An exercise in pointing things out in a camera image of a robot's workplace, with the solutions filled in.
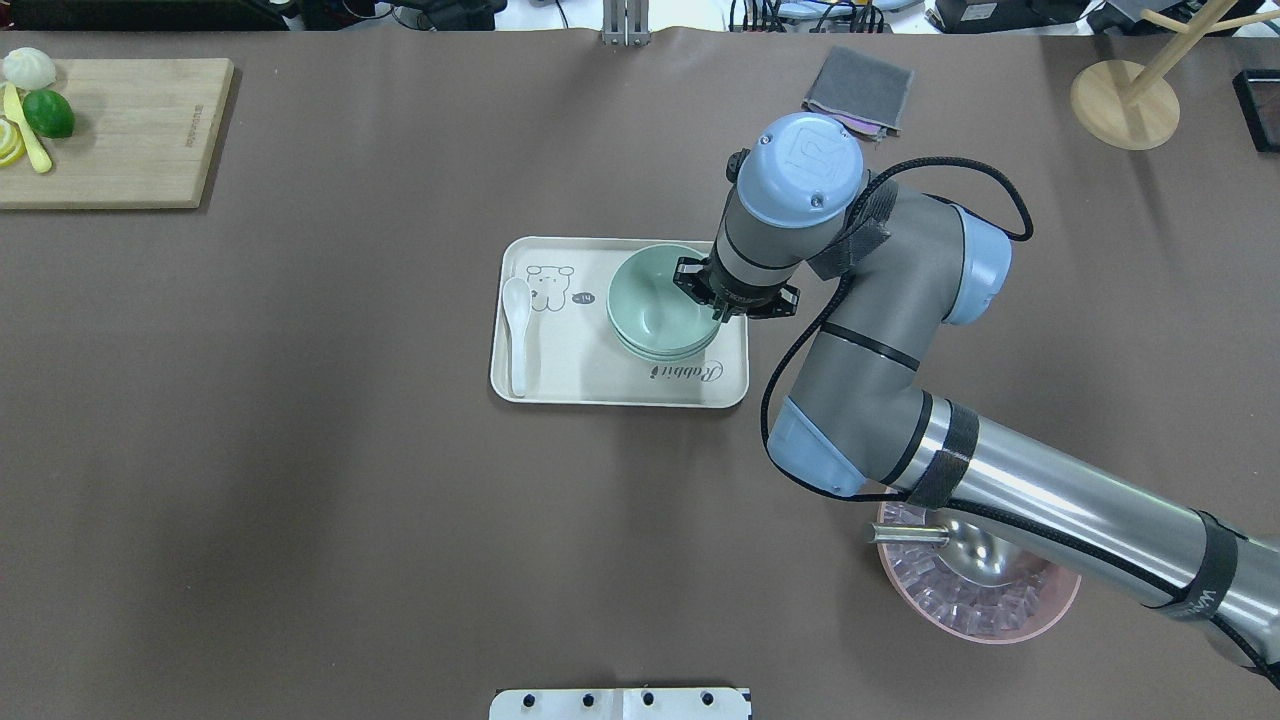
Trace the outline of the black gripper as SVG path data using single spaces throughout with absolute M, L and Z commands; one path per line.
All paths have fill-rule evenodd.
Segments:
M 756 286 L 737 279 L 719 258 L 680 258 L 672 281 L 691 301 L 712 307 L 712 318 L 717 322 L 739 315 L 748 319 L 794 316 L 800 299 L 792 284 Z

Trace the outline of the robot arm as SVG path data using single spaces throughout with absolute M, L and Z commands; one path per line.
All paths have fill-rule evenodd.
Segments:
M 1277 680 L 1277 163 L 1060 123 L 865 155 L 812 111 L 730 159 L 718 316 L 836 290 L 762 405 L 771 461 L 1108 583 Z

